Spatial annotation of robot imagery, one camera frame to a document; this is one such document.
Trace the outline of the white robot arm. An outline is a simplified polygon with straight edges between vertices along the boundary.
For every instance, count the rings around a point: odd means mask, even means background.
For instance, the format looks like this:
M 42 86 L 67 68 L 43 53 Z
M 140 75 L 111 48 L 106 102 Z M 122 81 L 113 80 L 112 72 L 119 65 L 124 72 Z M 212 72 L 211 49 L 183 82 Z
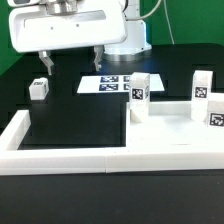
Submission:
M 12 8 L 9 30 L 19 53 L 36 52 L 48 69 L 50 52 L 94 48 L 100 61 L 132 61 L 151 49 L 139 0 L 7 0 Z

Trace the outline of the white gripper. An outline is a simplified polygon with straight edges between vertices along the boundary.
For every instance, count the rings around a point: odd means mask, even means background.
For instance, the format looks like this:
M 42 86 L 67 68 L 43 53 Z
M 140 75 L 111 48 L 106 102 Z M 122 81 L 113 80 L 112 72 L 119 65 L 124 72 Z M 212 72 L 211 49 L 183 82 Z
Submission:
M 7 0 L 11 42 L 17 52 L 38 52 L 52 75 L 47 50 L 95 46 L 95 70 L 107 45 L 127 37 L 125 0 Z

